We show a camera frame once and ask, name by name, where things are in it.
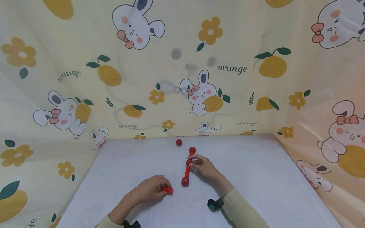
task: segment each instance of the pink bow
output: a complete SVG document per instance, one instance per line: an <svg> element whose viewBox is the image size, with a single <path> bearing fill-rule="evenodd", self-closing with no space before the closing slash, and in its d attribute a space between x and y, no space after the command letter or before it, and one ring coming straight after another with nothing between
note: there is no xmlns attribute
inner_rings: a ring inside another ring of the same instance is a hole
<svg viewBox="0 0 365 228"><path fill-rule="evenodd" d="M321 34L323 28L324 28L323 23L317 23L312 25L312 31L314 32L314 36L312 38L313 43L319 43L324 39L324 36Z"/></svg>
<svg viewBox="0 0 365 228"><path fill-rule="evenodd" d="M99 148L101 148L105 144L106 140L102 144L99 144Z"/></svg>
<svg viewBox="0 0 365 228"><path fill-rule="evenodd" d="M58 115L61 113L61 110L59 109L52 109L51 110L51 114L52 114L52 118L49 119L49 122L51 124L56 124L58 123Z"/></svg>
<svg viewBox="0 0 365 228"><path fill-rule="evenodd" d="M124 32L123 30L118 31L118 32L116 33L116 36L117 36L119 39L121 39L121 40L123 40L123 41L124 41L124 43L125 43L125 45L126 45L126 47L127 47L128 49L131 49L131 48L134 46L134 43L133 43L132 41L128 40L127 35L126 35L126 32Z"/></svg>
<svg viewBox="0 0 365 228"><path fill-rule="evenodd" d="M199 89L199 86L198 85L193 85L193 88L192 89L188 89L188 94L191 96L198 89Z"/></svg>
<svg viewBox="0 0 365 228"><path fill-rule="evenodd" d="M337 117L337 124L338 125L343 125L343 124L358 124L359 120L357 119L357 115L352 115L349 118L345 118L343 116L338 116Z"/></svg>

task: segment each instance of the red toy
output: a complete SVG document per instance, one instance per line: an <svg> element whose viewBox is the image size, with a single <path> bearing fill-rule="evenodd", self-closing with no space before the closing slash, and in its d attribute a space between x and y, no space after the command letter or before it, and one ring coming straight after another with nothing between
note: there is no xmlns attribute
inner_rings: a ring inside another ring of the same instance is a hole
<svg viewBox="0 0 365 228"><path fill-rule="evenodd" d="M176 140L176 145L181 146L183 144L181 139Z"/></svg>
<svg viewBox="0 0 365 228"><path fill-rule="evenodd" d="M190 147L189 151L190 151L189 156L192 156L193 154L195 154L196 148L192 146L192 147ZM184 187L189 186L189 183L190 183L190 181L189 181L189 174L190 174L190 169L191 169L190 166L189 166L190 163L193 163L193 160L192 159L188 159L185 162L185 164L187 166L186 167L186 171L185 171L185 176L181 179L181 184Z"/></svg>
<svg viewBox="0 0 365 228"><path fill-rule="evenodd" d="M172 195L174 193L174 189L166 186L161 188L161 192L167 192L167 194Z"/></svg>

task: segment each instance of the white tabletop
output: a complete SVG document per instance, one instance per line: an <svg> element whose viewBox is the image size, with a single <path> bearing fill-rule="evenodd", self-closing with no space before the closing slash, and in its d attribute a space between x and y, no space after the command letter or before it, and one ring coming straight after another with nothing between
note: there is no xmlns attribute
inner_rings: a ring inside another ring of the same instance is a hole
<svg viewBox="0 0 365 228"><path fill-rule="evenodd" d="M142 228L232 227L209 181L190 174L182 187L189 147L208 157L271 228L341 228L273 135L108 140L100 150L57 228L94 228L142 180L163 174L174 194L140 205L127 217Z"/></svg>

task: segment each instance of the cartoon rabbit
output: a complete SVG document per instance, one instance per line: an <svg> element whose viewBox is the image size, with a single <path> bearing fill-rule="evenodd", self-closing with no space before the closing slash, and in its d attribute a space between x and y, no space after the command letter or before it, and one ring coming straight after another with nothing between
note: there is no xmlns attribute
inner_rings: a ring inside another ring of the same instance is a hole
<svg viewBox="0 0 365 228"><path fill-rule="evenodd" d="M148 23L144 14L153 0L135 0L132 5L120 5L113 11L113 22L118 29L117 37L124 41L128 49L138 50L147 46L150 36L161 38L165 33L165 24L160 20Z"/></svg>
<svg viewBox="0 0 365 228"><path fill-rule="evenodd" d="M325 179L318 178L318 173L329 173L331 172L330 169L327 169L327 167L321 164L317 164L314 166L311 163L302 160L297 160L296 165L299 167L300 171L303 173L303 175L306 177L306 179L314 189L321 187L326 192L332 190L333 185L331 182Z"/></svg>
<svg viewBox="0 0 365 228"><path fill-rule="evenodd" d="M208 97L215 96L217 89L214 85L208 83L209 72L203 70L199 74L199 84L193 85L189 79L184 79L180 83L180 90L188 91L188 99L193 104L190 112L197 116L204 116L207 114L205 104L203 103Z"/></svg>
<svg viewBox="0 0 365 228"><path fill-rule="evenodd" d="M48 100L56 106L51 111L37 110L33 113L33 120L40 126L44 127L49 123L54 124L58 129L69 129L75 139L86 129L86 123L81 123L76 119L77 102L74 99L63 100L61 95L56 91L48 93Z"/></svg>
<svg viewBox="0 0 365 228"><path fill-rule="evenodd" d="M98 148L101 148L105 142L109 139L109 135L106 133L107 131L109 131L108 128L106 127L101 127L99 129L99 134L96 134L95 131L91 132L91 138L95 141L94 145L92 146L93 150L96 150Z"/></svg>
<svg viewBox="0 0 365 228"><path fill-rule="evenodd" d="M349 42L352 38L365 40L365 0L336 0L326 5L312 25L312 41L330 49Z"/></svg>
<svg viewBox="0 0 365 228"><path fill-rule="evenodd" d="M328 130L331 137L317 142L323 156L331 163L337 163L338 155L346 153L345 146L365 146L365 121L364 118L354 115L354 111L355 106L351 101L345 100L335 104L332 112L339 116Z"/></svg>
<svg viewBox="0 0 365 228"><path fill-rule="evenodd" d="M208 128L208 122L202 122L201 128L195 131L198 136L213 136L216 130L220 129L220 125L214 125L212 128Z"/></svg>

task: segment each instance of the black wrist tracker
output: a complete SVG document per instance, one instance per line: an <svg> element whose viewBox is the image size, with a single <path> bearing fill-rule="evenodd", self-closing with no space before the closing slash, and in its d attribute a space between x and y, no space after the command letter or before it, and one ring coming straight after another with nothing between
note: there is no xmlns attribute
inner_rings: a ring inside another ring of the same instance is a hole
<svg viewBox="0 0 365 228"><path fill-rule="evenodd" d="M132 225L130 225L127 220L124 220L122 225L124 226L124 228L141 228L141 225L138 221L135 221Z"/></svg>
<svg viewBox="0 0 365 228"><path fill-rule="evenodd" d="M222 206L224 205L223 198L220 197L217 201L209 199L207 205L211 210L217 210L219 208L222 208Z"/></svg>

